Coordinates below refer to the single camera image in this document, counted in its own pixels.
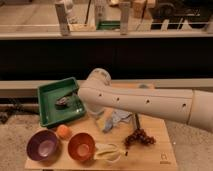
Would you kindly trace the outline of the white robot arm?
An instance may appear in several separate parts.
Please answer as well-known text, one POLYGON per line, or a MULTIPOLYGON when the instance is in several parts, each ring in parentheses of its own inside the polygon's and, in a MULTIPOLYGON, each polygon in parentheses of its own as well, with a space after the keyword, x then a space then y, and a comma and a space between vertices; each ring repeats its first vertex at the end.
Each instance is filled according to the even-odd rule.
POLYGON ((94 69, 80 85, 80 99, 96 107, 111 107, 172 120, 213 133, 213 92, 192 89, 123 88, 110 85, 111 76, 94 69))

